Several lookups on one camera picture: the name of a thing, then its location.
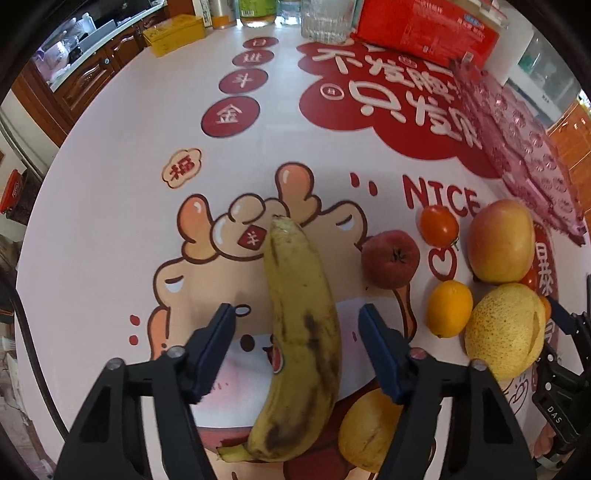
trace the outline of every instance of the red apple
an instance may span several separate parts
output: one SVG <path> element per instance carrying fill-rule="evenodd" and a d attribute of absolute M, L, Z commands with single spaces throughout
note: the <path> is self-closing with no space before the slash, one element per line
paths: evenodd
<path fill-rule="evenodd" d="M 370 238 L 361 250 L 365 278 L 378 288 L 395 290 L 408 285 L 418 268 L 421 252 L 402 230 L 382 232 Z"/>

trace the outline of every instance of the cardboard box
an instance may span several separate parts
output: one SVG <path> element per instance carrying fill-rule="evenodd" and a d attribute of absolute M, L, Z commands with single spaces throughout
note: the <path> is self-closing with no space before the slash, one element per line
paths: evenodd
<path fill-rule="evenodd" d="M 157 57 L 201 40 L 205 35 L 203 18 L 187 14 L 177 15 L 144 30 L 146 44 Z"/>
<path fill-rule="evenodd" d="M 485 1 L 365 0 L 356 37 L 443 67 L 463 60 L 482 68 L 504 26 L 504 14 Z"/>

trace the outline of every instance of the yellow melon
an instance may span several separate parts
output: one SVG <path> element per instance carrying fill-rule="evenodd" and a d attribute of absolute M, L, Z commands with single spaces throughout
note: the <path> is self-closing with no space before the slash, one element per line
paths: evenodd
<path fill-rule="evenodd" d="M 525 285 L 495 288 L 476 305 L 466 325 L 466 353 L 484 360 L 498 381 L 515 378 L 540 356 L 545 310 Z"/>

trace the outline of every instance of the banana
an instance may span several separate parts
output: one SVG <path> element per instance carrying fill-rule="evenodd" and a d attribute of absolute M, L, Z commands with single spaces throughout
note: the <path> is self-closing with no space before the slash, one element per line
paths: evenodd
<path fill-rule="evenodd" d="M 248 440 L 217 450 L 227 462 L 301 455 L 325 427 L 339 393 L 339 319 L 320 257 L 288 217 L 273 218 L 265 243 L 274 375 Z"/>

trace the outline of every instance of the wooden cabinet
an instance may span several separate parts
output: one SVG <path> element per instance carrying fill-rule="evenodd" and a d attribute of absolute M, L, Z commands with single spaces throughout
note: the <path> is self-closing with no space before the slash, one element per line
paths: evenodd
<path fill-rule="evenodd" d="M 142 32 L 170 16 L 168 7 L 153 12 L 111 38 L 52 92 L 29 61 L 12 91 L 37 125 L 61 146 L 72 126 L 105 85 L 145 47 Z"/>
<path fill-rule="evenodd" d="M 158 10 L 157 12 L 148 15 L 146 18 L 136 23 L 138 29 L 138 43 L 142 46 L 142 48 L 146 48 L 147 46 L 142 32 L 148 28 L 152 28 L 154 25 L 159 24 L 160 22 L 163 22 L 167 18 L 168 16 L 166 8 L 163 8 L 162 10 Z"/>
<path fill-rule="evenodd" d="M 114 68 L 120 70 L 139 55 L 144 46 L 139 41 L 138 29 L 133 25 L 109 41 L 104 48 L 115 63 Z"/>
<path fill-rule="evenodd" d="M 100 48 L 70 74 L 56 90 L 55 96 L 62 108 L 74 120 L 78 120 L 96 95 L 115 76 L 115 72 L 111 55 L 104 47 Z"/>
<path fill-rule="evenodd" d="M 578 101 L 574 101 L 562 118 L 548 129 L 548 135 L 569 169 L 587 227 L 591 228 L 591 118 Z"/>
<path fill-rule="evenodd" d="M 136 25 L 138 26 L 139 31 L 143 32 L 147 28 L 151 28 L 155 24 L 163 22 L 167 18 L 168 18 L 168 16 L 166 14 L 166 8 L 163 8 L 162 10 L 158 10 L 157 12 L 154 12 L 153 14 L 149 14 L 143 20 L 140 20 L 138 23 L 136 23 Z"/>

